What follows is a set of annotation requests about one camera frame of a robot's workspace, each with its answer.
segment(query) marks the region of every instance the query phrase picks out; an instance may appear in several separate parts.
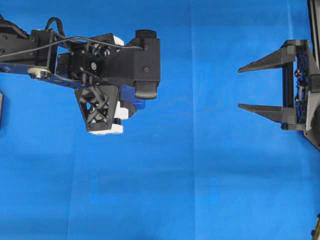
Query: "blue cloth surface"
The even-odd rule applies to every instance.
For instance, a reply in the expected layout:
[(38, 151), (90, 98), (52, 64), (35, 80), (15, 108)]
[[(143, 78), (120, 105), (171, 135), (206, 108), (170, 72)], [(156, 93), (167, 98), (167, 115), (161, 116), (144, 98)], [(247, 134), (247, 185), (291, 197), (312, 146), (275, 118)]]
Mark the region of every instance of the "blue cloth surface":
[(310, 239), (320, 153), (237, 108), (281, 106), (281, 70), (237, 69), (309, 39), (306, 1), (15, 0), (0, 13), (126, 43), (155, 30), (162, 78), (124, 134), (94, 136), (71, 89), (1, 74), (0, 240)]

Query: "bolt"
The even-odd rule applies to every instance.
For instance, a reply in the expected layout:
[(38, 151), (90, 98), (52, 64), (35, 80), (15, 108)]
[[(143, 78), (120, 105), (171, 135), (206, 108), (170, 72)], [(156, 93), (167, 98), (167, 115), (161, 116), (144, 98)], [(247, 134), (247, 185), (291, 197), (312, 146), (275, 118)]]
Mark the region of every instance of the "bolt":
[(93, 71), (97, 70), (97, 64), (95, 62), (91, 63), (91, 68)]

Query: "white plastic part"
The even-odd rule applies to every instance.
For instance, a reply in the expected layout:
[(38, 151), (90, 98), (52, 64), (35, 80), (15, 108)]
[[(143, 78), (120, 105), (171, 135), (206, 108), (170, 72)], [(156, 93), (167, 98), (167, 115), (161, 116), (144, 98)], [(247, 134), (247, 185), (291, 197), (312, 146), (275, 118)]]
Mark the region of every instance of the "white plastic part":
[(120, 45), (120, 46), (125, 45), (125, 42), (122, 39), (120, 39), (119, 37), (113, 35), (113, 39), (114, 39), (114, 44)]
[(116, 104), (114, 118), (121, 119), (121, 120), (126, 120), (129, 118), (129, 109), (127, 109), (125, 107), (121, 107), (119, 101)]
[[(121, 120), (126, 120), (129, 118), (129, 110), (125, 107), (121, 107), (120, 101), (116, 103), (114, 118), (121, 119)], [(90, 131), (90, 133), (94, 135), (123, 134), (124, 126), (118, 125), (118, 124), (112, 124), (110, 130)]]
[(94, 135), (123, 134), (124, 126), (118, 125), (118, 124), (112, 124), (112, 127), (110, 130), (91, 131), (90, 133)]

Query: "wire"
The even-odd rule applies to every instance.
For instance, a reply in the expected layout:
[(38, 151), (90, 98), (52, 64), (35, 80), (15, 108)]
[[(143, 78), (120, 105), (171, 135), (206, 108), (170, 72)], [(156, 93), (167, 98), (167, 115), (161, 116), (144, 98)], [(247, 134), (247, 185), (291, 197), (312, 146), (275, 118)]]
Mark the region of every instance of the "wire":
[(28, 50), (22, 50), (22, 51), (16, 51), (16, 52), (3, 54), (3, 55), (0, 55), (0, 58), (11, 57), (11, 56), (19, 55), (19, 54), (25, 54), (25, 53), (29, 53), (29, 52), (38, 51), (38, 50), (41, 50), (41, 49), (46, 49), (46, 48), (49, 48), (49, 47), (54, 46), (54, 45), (62, 44), (62, 43), (65, 43), (65, 42), (69, 42), (70, 40), (85, 40), (85, 41), (88, 41), (88, 42), (93, 42), (93, 43), (107, 45), (107, 46), (111, 46), (111, 47), (115, 47), (115, 48), (121, 48), (121, 49), (144, 50), (140, 46), (121, 46), (121, 45), (116, 45), (116, 44), (107, 43), (107, 42), (103, 42), (103, 41), (93, 40), (93, 39), (85, 37), (85, 36), (72, 36), (72, 37), (67, 37), (67, 38), (59, 40), (59, 41), (52, 42), (52, 43), (44, 45), (44, 46), (31, 48), (31, 49), (28, 49)]
[(51, 25), (53, 22), (56, 23), (56, 26), (57, 26), (57, 28), (58, 28), (59, 34), (61, 34), (62, 36), (66, 36), (66, 35), (65, 35), (65, 31), (64, 31), (64, 26), (63, 26), (63, 24), (62, 24), (62, 21), (61, 21), (59, 18), (57, 18), (57, 17), (51, 17), (51, 18), (48, 20), (48, 22), (47, 22), (44, 30), (46, 30), (46, 31), (49, 30), (49, 27), (50, 27), (50, 25)]

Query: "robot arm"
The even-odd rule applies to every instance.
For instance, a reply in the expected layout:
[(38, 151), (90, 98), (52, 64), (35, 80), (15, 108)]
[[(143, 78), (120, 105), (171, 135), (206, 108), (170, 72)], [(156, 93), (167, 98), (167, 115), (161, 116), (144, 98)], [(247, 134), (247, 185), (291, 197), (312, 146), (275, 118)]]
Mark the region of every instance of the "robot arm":
[[(53, 22), (58, 32), (49, 29)], [(157, 97), (160, 40), (151, 30), (136, 31), (127, 45), (112, 33), (66, 37), (56, 17), (27, 34), (0, 17), (0, 72), (72, 88), (88, 132), (122, 133), (121, 120)]]

